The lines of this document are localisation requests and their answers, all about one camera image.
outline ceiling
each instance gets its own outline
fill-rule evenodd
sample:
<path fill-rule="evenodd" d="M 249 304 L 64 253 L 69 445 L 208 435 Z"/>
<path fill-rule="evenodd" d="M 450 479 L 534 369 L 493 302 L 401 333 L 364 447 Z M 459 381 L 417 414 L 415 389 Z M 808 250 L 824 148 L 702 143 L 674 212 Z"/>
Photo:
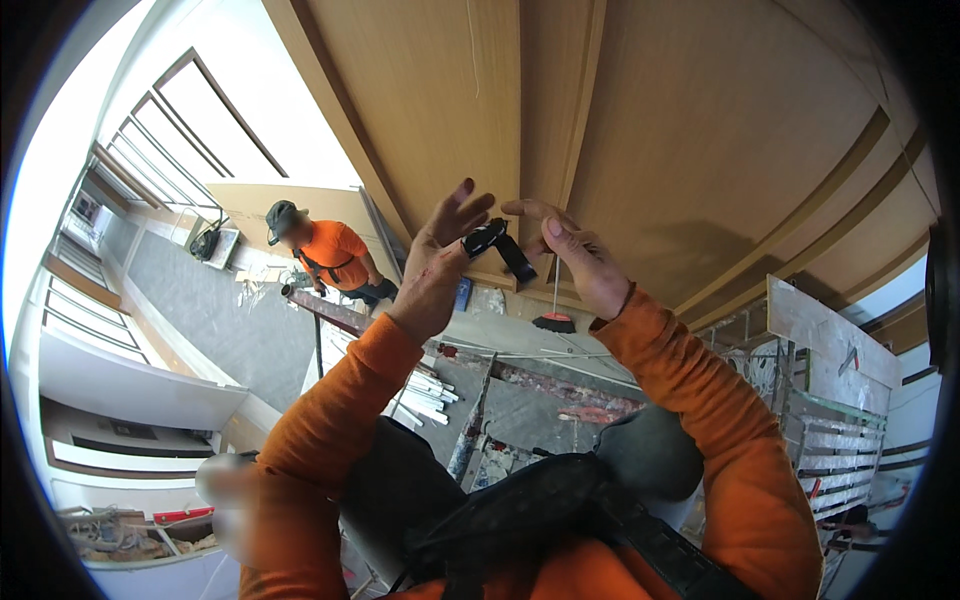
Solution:
<path fill-rule="evenodd" d="M 939 212 L 916 116 L 840 3 L 265 6 L 406 244 L 471 176 L 500 203 L 567 210 L 696 329 L 760 297 L 767 273 L 856 301 L 923 255 Z M 549 261 L 521 294 L 552 298 Z M 515 290 L 491 252 L 468 276 Z M 582 306 L 565 268 L 560 285 Z"/>

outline black cap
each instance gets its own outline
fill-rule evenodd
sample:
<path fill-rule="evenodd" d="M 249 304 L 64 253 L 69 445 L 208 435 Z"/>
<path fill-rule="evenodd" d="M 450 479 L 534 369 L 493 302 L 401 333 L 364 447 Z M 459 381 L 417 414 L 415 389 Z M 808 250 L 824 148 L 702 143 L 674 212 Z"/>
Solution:
<path fill-rule="evenodd" d="M 295 225 L 301 215 L 307 214 L 307 209 L 297 210 L 297 205 L 289 200 L 277 201 L 270 210 L 267 211 L 267 227 L 270 228 L 273 237 L 270 239 L 270 245 L 280 241 L 280 237 Z"/>

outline safety harness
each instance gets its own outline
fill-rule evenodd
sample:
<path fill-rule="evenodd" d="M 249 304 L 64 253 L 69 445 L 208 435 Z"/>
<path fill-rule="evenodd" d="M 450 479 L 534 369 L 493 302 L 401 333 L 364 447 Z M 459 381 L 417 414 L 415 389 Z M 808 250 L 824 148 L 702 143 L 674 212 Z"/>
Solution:
<path fill-rule="evenodd" d="M 351 256 L 350 259 L 342 265 L 337 265 L 336 267 L 326 267 L 324 265 L 318 264 L 313 258 L 310 258 L 309 256 L 307 256 L 299 248 L 294 250 L 293 253 L 294 253 L 294 258 L 300 259 L 306 263 L 306 266 L 310 268 L 310 271 L 314 277 L 319 277 L 320 270 L 326 269 L 326 272 L 330 275 L 330 280 L 333 281 L 334 283 L 340 283 L 340 278 L 337 277 L 336 270 L 346 267 L 348 264 L 350 264 L 350 262 L 353 261 L 354 258 L 356 258 L 355 256 Z"/>

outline fingernail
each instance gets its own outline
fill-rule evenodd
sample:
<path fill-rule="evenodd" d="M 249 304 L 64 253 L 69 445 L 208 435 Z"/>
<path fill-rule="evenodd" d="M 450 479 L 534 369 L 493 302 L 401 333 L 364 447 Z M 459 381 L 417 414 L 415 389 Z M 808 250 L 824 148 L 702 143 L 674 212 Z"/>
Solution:
<path fill-rule="evenodd" d="M 560 221 L 554 219 L 553 217 L 550 217 L 546 220 L 546 228 L 550 230 L 550 233 L 554 237 L 560 235 L 564 231 L 564 226 L 560 224 Z"/>

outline bag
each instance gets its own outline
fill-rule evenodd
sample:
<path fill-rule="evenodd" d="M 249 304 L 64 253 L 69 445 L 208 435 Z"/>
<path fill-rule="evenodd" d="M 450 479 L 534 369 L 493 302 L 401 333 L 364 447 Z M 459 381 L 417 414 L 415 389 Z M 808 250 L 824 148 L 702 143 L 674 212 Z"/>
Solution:
<path fill-rule="evenodd" d="M 213 257 L 213 251 L 217 248 L 217 241 L 220 240 L 220 227 L 224 224 L 224 210 L 220 209 L 220 219 L 202 231 L 190 242 L 190 254 L 200 261 L 206 261 Z"/>
<path fill-rule="evenodd" d="M 483 598 L 498 564 L 542 559 L 570 534 L 628 542 L 686 600 L 756 599 L 752 590 L 610 478 L 592 452 L 560 454 L 474 492 L 458 509 L 406 533 L 407 572 L 415 583 L 446 578 L 442 600 Z"/>

